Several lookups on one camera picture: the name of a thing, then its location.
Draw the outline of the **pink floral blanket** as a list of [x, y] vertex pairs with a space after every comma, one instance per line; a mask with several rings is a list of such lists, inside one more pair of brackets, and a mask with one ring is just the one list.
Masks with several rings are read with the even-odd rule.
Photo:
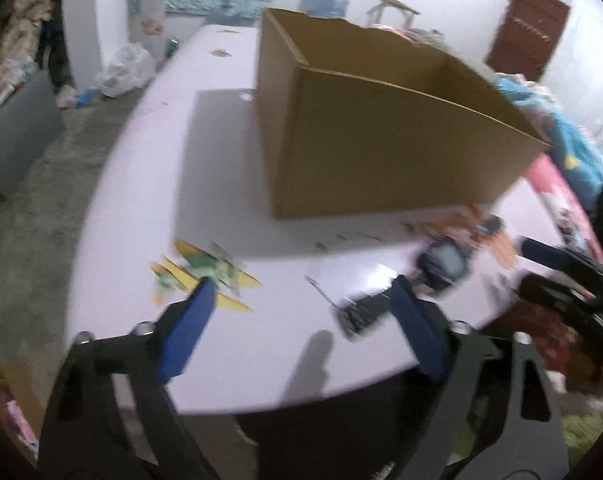
[[551, 216], [564, 244], [603, 264], [603, 250], [576, 195], [547, 154], [540, 155], [524, 174]]

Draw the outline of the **blue bedding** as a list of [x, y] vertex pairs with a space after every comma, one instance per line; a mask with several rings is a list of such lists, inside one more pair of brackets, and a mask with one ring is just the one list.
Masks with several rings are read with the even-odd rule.
[[548, 154], [582, 208], [593, 214], [603, 192], [603, 155], [552, 92], [523, 75], [497, 73], [495, 89], [517, 106], [550, 145]]

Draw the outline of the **brown wooden door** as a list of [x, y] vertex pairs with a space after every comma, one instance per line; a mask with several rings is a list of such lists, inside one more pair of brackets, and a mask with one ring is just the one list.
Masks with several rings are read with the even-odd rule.
[[538, 81], [559, 44], [571, 8], [561, 0], [509, 0], [486, 64]]

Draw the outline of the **brown cardboard box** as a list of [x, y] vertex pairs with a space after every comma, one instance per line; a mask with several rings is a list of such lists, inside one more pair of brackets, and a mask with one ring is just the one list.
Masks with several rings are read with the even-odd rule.
[[282, 9], [262, 15], [254, 102], [277, 218], [490, 203], [548, 147], [453, 55]]

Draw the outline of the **grey board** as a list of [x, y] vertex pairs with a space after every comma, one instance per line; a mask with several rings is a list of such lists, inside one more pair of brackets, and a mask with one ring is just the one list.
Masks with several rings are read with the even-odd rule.
[[0, 195], [7, 198], [64, 130], [47, 72], [36, 73], [0, 107]]

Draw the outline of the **white plastic bag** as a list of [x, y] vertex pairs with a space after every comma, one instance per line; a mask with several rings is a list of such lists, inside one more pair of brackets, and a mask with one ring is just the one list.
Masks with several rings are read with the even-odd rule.
[[156, 63], [141, 44], [126, 44], [111, 63], [95, 78], [96, 89], [103, 96], [118, 96], [142, 89], [156, 76]]

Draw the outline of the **wooden chair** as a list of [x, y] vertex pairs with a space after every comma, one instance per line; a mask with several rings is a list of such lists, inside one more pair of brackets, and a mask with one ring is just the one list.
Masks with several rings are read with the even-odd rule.
[[407, 30], [420, 15], [419, 10], [401, 0], [379, 0], [367, 11], [367, 27]]

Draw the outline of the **pile of clothes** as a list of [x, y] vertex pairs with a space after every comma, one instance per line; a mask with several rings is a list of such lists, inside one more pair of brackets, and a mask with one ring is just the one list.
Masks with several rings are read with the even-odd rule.
[[39, 70], [36, 55], [52, 0], [6, 0], [0, 7], [0, 94], [22, 87]]

